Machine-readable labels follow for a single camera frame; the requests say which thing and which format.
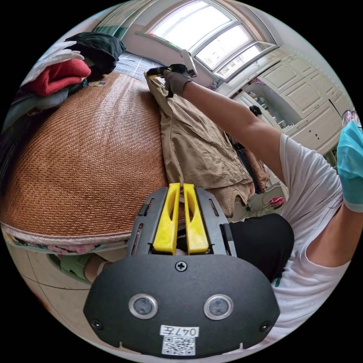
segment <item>red cloth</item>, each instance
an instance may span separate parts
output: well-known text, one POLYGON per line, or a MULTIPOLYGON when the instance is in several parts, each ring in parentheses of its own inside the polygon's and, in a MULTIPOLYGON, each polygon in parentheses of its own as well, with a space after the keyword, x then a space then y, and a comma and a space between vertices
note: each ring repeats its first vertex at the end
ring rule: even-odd
POLYGON ((49 96, 72 84, 82 82, 88 77, 91 70, 80 59, 70 59, 65 62, 48 66, 37 79, 27 83, 23 88, 41 96, 49 96))

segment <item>brown jacket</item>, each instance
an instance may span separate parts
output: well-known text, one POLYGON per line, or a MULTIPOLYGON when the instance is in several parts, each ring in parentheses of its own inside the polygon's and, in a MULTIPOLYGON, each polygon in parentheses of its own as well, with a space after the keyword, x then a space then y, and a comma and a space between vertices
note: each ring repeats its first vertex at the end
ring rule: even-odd
POLYGON ((191 103, 167 91, 155 78, 146 78, 161 113, 161 144, 169 183, 191 183, 211 191, 227 217, 235 199, 243 204, 252 192, 252 179, 227 135, 191 103))

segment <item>woven rattan mat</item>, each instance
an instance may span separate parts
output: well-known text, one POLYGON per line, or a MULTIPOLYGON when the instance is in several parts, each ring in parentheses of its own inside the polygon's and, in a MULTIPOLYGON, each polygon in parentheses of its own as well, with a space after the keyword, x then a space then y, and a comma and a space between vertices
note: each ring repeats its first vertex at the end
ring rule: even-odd
POLYGON ((146 83, 111 73, 70 96, 16 157, 0 221, 30 233, 128 233, 168 184, 160 113, 146 83))

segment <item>hand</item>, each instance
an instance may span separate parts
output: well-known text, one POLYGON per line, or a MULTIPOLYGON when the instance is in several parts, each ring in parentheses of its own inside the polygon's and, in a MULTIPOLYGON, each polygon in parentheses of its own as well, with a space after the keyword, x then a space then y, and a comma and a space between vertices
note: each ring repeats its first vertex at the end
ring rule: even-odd
POLYGON ((193 80, 187 73, 181 74, 177 72, 164 71, 165 89, 171 90, 176 95, 183 97, 185 84, 193 80))

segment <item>bed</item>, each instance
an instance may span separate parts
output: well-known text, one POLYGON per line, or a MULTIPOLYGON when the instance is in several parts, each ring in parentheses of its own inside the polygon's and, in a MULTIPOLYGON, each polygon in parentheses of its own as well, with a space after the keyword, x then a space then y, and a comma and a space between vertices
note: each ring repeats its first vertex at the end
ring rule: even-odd
POLYGON ((126 245, 140 206, 168 185, 159 107, 144 76, 159 66, 124 52, 102 84, 70 96, 29 134, 1 200, 9 244, 52 254, 126 245))

